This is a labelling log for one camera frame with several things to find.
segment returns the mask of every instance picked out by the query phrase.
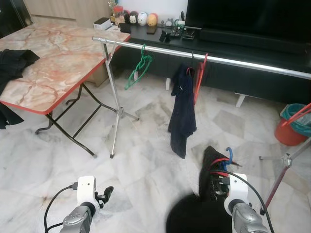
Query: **teal basket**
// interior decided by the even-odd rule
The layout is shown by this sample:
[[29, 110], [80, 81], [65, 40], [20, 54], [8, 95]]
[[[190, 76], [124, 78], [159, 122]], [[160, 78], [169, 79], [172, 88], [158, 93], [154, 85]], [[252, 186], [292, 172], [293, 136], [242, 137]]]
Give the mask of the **teal basket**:
[[[286, 107], [285, 111], [282, 113], [282, 117], [285, 120], [289, 120], [289, 118], [295, 115], [303, 107], [305, 107], [305, 105], [300, 103], [290, 104]], [[306, 124], [302, 124], [299, 122], [299, 120], [296, 120], [291, 124], [291, 127], [297, 133], [300, 133], [307, 137], [311, 136], [311, 119]]]

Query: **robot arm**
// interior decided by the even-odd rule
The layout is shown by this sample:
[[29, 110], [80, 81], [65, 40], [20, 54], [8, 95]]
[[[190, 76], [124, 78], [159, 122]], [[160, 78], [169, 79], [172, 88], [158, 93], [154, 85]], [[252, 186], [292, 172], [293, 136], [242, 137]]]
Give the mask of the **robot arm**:
[[95, 191], [96, 179], [94, 176], [83, 176], [78, 180], [77, 207], [65, 217], [63, 229], [60, 233], [89, 233], [92, 218], [109, 201], [113, 187], [108, 187], [104, 195], [99, 196]]
[[[237, 175], [247, 181], [246, 175]], [[260, 215], [249, 206], [247, 184], [232, 175], [229, 175], [229, 178], [222, 177], [222, 183], [229, 189], [224, 206], [232, 216], [233, 233], [268, 233]]]

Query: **red table edge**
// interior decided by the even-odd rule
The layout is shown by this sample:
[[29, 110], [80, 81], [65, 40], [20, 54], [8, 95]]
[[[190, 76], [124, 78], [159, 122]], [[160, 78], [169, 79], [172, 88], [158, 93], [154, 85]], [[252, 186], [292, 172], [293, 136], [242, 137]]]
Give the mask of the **red table edge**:
[[[124, 41], [128, 41], [131, 38], [131, 35], [129, 35]], [[40, 114], [40, 115], [46, 115], [49, 114], [51, 111], [53, 111], [54, 108], [56, 108], [68, 95], [70, 95], [78, 86], [80, 86], [92, 73], [94, 73], [95, 70], [98, 69], [99, 66], [101, 66], [105, 61], [107, 60], [107, 58], [104, 58], [103, 60], [101, 60], [89, 73], [87, 73], [86, 76], [84, 76], [79, 82], [77, 82], [71, 89], [69, 89], [68, 92], [66, 92], [58, 101], [56, 101], [49, 109], [45, 110], [45, 111], [36, 111], [36, 110], [32, 110], [30, 108], [26, 108], [26, 107], [22, 107], [22, 106], [18, 106], [12, 103], [7, 103], [5, 101], [1, 101], [1, 103], [3, 103], [4, 105], [8, 105], [8, 106], [12, 106], [12, 107], [16, 107], [19, 109], [23, 109], [26, 110], [28, 112], [32, 112], [32, 113], [36, 113], [36, 114]]]

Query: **blue hanger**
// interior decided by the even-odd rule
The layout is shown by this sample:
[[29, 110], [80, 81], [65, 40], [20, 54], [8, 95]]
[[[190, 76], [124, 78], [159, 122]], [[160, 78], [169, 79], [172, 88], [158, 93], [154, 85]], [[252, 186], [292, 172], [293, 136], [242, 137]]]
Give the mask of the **blue hanger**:
[[232, 163], [233, 153], [232, 153], [232, 149], [230, 147], [227, 147], [227, 149], [225, 149], [225, 150], [229, 151], [229, 154], [230, 154], [229, 161], [222, 162], [224, 170], [227, 171], [227, 165], [230, 165]]

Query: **black cable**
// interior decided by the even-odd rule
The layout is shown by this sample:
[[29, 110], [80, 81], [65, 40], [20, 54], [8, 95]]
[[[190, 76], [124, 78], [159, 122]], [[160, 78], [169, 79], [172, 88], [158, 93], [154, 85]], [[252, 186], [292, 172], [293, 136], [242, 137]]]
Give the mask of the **black cable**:
[[267, 207], [266, 205], [264, 204], [260, 194], [257, 192], [257, 190], [249, 183], [247, 182], [246, 180], [244, 180], [243, 178], [241, 178], [240, 176], [230, 172], [230, 171], [222, 171], [222, 170], [210, 170], [210, 172], [222, 172], [222, 173], [226, 173], [226, 174], [229, 174], [229, 175], [232, 175], [238, 179], [240, 179], [241, 181], [243, 181], [245, 184], [247, 184], [253, 191], [254, 193], [257, 195], [259, 201], [261, 202], [261, 205], [266, 213], [266, 216], [267, 216], [267, 220], [268, 220], [268, 224], [269, 224], [269, 227], [270, 227], [270, 231], [271, 233], [274, 233], [274, 230], [273, 230], [273, 227], [272, 227], [272, 223], [271, 223], [271, 219], [270, 219], [270, 216], [269, 216], [269, 213], [268, 213], [268, 210], [267, 210]]
[[49, 231], [50, 229], [54, 228], [54, 227], [59, 227], [59, 226], [61, 226], [61, 225], [63, 225], [62, 222], [57, 223], [57, 224], [55, 224], [55, 225], [52, 225], [52, 226], [50, 226], [50, 227], [48, 228], [48, 231]]
[[72, 188], [72, 185], [69, 185], [68, 187], [63, 188], [62, 190], [58, 191], [58, 193], [56, 193], [55, 196], [54, 196], [54, 197], [52, 198], [52, 200], [50, 201], [50, 203], [49, 203], [49, 205], [48, 205], [48, 207], [47, 207], [47, 209], [46, 209], [46, 211], [45, 211], [44, 218], [43, 218], [44, 231], [45, 231], [45, 233], [48, 233], [48, 231], [49, 231], [49, 228], [48, 228], [48, 225], [47, 225], [47, 216], [48, 216], [48, 211], [49, 211], [49, 209], [50, 209], [50, 207], [51, 207], [53, 201], [55, 200], [55, 198], [56, 198], [61, 192], [65, 191], [66, 189], [70, 189], [70, 188]]

